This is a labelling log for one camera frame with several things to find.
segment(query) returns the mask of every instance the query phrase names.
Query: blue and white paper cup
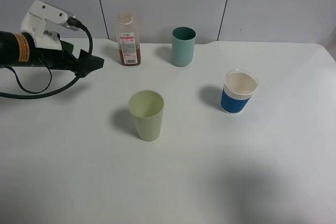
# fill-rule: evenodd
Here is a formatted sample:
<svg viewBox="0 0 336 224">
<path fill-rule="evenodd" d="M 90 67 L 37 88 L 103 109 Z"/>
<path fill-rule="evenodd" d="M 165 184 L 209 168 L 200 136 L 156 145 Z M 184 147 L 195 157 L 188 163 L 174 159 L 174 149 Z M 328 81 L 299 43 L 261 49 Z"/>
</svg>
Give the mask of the blue and white paper cup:
<svg viewBox="0 0 336 224">
<path fill-rule="evenodd" d="M 240 112 L 258 87 L 257 78 L 241 69 L 227 73 L 220 105 L 229 114 Z"/>
</svg>

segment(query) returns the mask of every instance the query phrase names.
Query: orange label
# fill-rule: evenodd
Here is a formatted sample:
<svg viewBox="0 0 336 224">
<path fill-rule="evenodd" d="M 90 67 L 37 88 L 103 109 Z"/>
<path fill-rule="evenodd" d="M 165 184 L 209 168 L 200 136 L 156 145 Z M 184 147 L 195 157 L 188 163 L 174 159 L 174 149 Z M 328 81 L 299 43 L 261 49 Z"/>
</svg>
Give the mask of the orange label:
<svg viewBox="0 0 336 224">
<path fill-rule="evenodd" d="M 19 43 L 20 56 L 19 62 L 28 62 L 29 60 L 29 44 L 25 36 L 22 34 L 14 34 L 17 42 Z"/>
</svg>

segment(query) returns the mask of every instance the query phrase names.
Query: brown liquid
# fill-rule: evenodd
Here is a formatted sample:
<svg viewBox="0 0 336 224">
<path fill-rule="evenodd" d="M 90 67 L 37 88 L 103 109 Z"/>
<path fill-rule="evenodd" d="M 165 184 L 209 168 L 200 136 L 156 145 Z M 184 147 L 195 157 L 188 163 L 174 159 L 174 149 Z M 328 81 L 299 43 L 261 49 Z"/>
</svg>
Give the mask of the brown liquid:
<svg viewBox="0 0 336 224">
<path fill-rule="evenodd" d="M 140 63 L 141 63 L 140 47 L 137 49 L 137 53 L 136 53 L 136 56 L 137 56 L 137 59 L 138 59 L 138 63 L 135 63 L 135 64 L 125 64 L 124 57 L 122 55 L 122 50 L 121 49 L 119 49 L 119 54 L 120 54 L 121 64 L 123 66 L 137 66 L 137 65 L 140 65 Z"/>
</svg>

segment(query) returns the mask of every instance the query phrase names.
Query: bottle label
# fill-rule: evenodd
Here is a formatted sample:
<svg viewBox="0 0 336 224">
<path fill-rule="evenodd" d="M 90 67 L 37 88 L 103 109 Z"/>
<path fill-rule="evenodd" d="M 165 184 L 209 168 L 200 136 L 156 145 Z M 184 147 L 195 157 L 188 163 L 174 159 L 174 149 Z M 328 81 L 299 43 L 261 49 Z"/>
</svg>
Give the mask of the bottle label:
<svg viewBox="0 0 336 224">
<path fill-rule="evenodd" d="M 138 58 L 134 33 L 119 33 L 122 56 L 125 64 L 137 64 Z"/>
</svg>

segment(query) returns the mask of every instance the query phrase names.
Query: plastic bottle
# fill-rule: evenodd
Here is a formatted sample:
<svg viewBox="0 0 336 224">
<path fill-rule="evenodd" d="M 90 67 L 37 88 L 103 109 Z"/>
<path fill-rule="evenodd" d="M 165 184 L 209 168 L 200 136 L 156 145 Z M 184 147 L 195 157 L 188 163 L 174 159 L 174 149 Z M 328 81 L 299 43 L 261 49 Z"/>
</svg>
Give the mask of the plastic bottle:
<svg viewBox="0 0 336 224">
<path fill-rule="evenodd" d="M 121 64 L 124 66 L 137 66 L 141 63 L 139 31 L 129 13 L 118 15 L 115 27 Z"/>
</svg>

